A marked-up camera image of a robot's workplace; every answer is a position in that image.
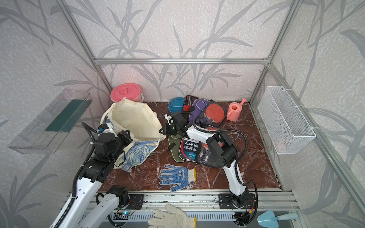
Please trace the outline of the clear case red paddle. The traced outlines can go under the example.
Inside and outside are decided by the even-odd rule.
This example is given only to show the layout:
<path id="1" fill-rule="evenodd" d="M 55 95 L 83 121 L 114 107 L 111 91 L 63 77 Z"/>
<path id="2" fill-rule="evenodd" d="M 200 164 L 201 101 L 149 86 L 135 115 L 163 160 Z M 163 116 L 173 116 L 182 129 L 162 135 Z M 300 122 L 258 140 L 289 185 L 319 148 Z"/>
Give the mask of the clear case red paddle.
<path id="1" fill-rule="evenodd" d="M 227 111 L 220 104 L 211 100 L 197 117 L 195 124 L 203 128 L 219 127 L 226 115 Z"/>

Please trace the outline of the olive green paddle case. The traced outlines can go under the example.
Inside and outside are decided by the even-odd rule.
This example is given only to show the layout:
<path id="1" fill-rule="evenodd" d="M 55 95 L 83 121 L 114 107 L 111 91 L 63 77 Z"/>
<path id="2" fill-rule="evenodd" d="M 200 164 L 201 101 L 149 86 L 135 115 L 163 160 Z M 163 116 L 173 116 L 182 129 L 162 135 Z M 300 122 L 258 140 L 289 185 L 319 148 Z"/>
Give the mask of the olive green paddle case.
<path id="1" fill-rule="evenodd" d="M 182 137 L 180 135 L 171 135 L 167 138 L 169 142 L 168 150 L 171 152 L 173 159 L 178 163 L 183 163 L 184 160 L 179 156 Z"/>

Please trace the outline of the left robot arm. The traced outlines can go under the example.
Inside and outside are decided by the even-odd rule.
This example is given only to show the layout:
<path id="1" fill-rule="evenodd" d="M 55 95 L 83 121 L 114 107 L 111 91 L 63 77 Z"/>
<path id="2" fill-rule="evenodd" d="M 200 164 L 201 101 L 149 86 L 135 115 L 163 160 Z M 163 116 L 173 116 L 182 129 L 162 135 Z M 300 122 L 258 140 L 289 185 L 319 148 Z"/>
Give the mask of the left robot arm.
<path id="1" fill-rule="evenodd" d="M 53 228 L 97 228 L 113 210 L 127 207 L 131 201 L 127 188 L 112 186 L 86 218 L 82 218 L 91 200 L 98 199 L 98 190 L 119 156 L 125 155 L 125 148 L 133 142 L 129 130 L 116 133 L 111 123 L 104 123 L 97 130 L 86 123 L 82 125 L 92 147 L 73 179 L 71 195 L 52 223 Z"/>

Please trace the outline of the black red paddle case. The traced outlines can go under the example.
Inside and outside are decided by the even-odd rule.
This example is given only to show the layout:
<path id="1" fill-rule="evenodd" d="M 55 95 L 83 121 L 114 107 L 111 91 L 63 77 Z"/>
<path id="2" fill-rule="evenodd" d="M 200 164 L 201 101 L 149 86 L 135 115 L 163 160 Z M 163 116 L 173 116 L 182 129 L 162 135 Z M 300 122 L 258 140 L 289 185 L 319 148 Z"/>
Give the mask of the black red paddle case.
<path id="1" fill-rule="evenodd" d="M 189 112 L 191 106 L 193 105 L 194 101 L 199 99 L 198 97 L 192 96 L 192 95 L 187 95 L 185 97 L 185 101 L 184 101 L 184 105 L 183 105 L 183 111 L 184 112 Z"/>

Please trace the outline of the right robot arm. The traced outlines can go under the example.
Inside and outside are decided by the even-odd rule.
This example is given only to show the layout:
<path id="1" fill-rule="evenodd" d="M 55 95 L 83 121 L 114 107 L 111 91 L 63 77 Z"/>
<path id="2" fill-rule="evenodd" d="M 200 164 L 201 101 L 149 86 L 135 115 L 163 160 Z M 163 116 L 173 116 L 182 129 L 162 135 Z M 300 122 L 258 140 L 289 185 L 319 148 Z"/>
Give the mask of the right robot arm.
<path id="1" fill-rule="evenodd" d="M 240 131 L 231 129 L 205 129 L 189 123 L 182 113 L 168 113 L 165 116 L 167 123 L 159 130 L 165 136 L 181 136 L 179 155 L 181 159 L 212 168 L 223 168 L 229 183 L 229 193 L 235 208 L 241 209 L 251 200 L 252 208 L 257 208 L 258 192 L 250 193 L 249 186 L 257 190 L 255 181 L 244 182 L 239 162 L 248 150 L 248 139 Z M 242 153 L 229 136 L 229 132 L 241 135 L 245 147 Z"/>

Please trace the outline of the cream canvas tote bag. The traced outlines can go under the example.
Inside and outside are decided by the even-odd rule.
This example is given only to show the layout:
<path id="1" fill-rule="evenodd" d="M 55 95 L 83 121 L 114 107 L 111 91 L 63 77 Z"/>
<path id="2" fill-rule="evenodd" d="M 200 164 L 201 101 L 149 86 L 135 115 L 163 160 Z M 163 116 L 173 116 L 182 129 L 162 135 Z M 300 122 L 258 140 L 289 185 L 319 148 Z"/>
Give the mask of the cream canvas tote bag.
<path id="1" fill-rule="evenodd" d="M 162 125 L 148 104 L 123 99 L 113 103 L 102 115 L 100 124 L 107 124 L 115 133 L 129 130 L 132 143 L 114 164 L 114 169 L 131 172 L 141 165 L 158 148 L 166 136 L 159 133 Z"/>

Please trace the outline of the Deerway ping pong set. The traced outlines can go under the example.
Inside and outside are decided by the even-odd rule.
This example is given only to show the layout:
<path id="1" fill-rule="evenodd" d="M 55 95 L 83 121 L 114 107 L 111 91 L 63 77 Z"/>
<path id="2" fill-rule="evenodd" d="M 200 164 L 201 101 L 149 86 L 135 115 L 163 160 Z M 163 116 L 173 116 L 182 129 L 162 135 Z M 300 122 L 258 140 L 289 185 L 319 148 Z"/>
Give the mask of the Deerway ping pong set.
<path id="1" fill-rule="evenodd" d="M 184 161 L 194 162 L 212 168 L 220 168 L 223 166 L 222 160 L 207 144 L 189 138 L 183 138 L 181 140 L 179 157 Z"/>

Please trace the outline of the blue paddle case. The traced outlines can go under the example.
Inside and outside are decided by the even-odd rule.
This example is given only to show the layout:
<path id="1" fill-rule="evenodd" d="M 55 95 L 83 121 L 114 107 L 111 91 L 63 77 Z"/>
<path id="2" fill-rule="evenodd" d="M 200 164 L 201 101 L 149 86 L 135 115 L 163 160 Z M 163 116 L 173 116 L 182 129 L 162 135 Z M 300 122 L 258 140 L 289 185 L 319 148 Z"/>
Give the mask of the blue paddle case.
<path id="1" fill-rule="evenodd" d="M 168 110 L 170 113 L 182 112 L 185 103 L 184 97 L 176 97 L 170 100 L 168 103 Z"/>

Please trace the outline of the purple paddle case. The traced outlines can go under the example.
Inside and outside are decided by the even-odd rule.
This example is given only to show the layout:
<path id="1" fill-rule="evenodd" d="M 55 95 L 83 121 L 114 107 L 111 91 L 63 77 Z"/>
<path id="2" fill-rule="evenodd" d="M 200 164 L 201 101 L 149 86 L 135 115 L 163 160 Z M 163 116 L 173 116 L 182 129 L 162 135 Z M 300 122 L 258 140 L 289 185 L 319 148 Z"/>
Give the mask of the purple paddle case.
<path id="1" fill-rule="evenodd" d="M 206 106 L 209 104 L 209 100 L 198 98 L 194 100 L 193 104 L 189 108 L 189 123 L 195 122 L 198 117 L 201 115 L 201 113 L 204 111 Z"/>

